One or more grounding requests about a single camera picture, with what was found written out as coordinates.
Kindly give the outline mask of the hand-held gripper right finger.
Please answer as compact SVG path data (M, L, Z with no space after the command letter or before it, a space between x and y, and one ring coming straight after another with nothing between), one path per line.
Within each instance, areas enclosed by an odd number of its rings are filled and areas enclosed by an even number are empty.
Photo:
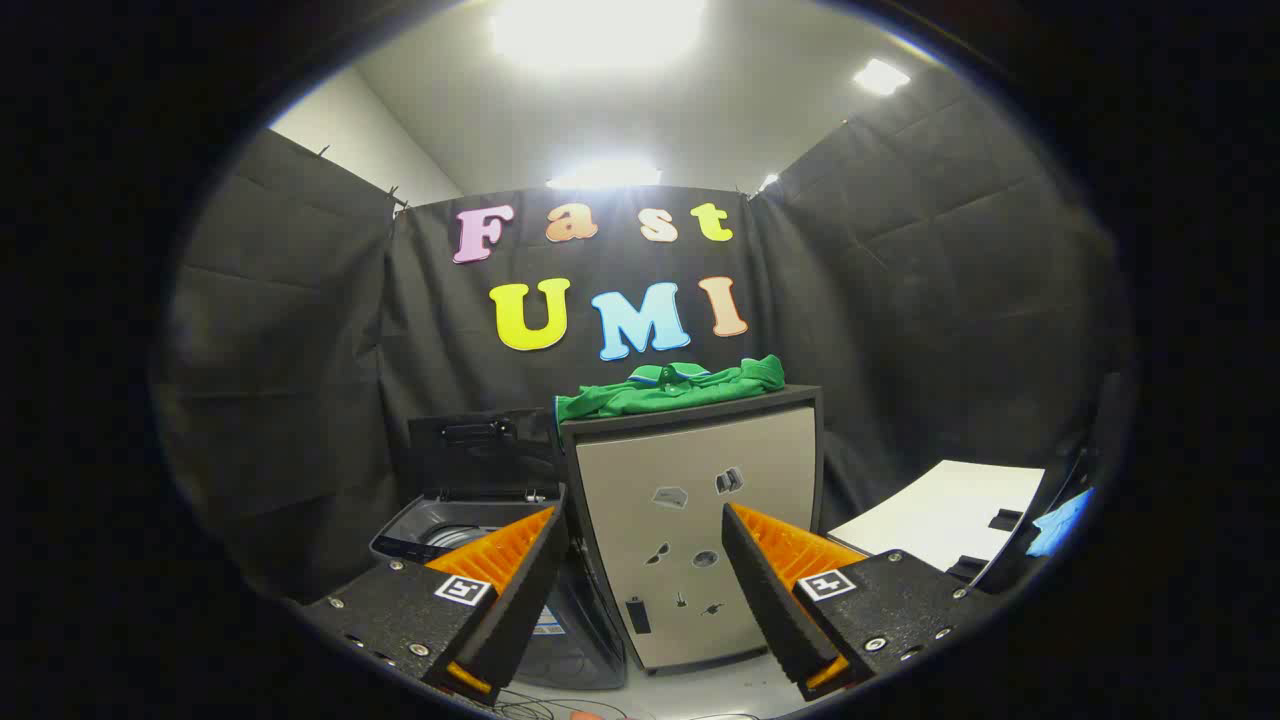
M998 597L904 550L864 555L741 503L723 506L721 542L805 701L909 666L1000 609Z

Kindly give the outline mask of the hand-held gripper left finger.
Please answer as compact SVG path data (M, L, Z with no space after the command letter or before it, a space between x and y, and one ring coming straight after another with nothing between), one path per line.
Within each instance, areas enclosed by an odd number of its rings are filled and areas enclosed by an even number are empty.
M415 689L493 706L513 680L568 547L540 509L434 559L379 559L300 609L323 639Z

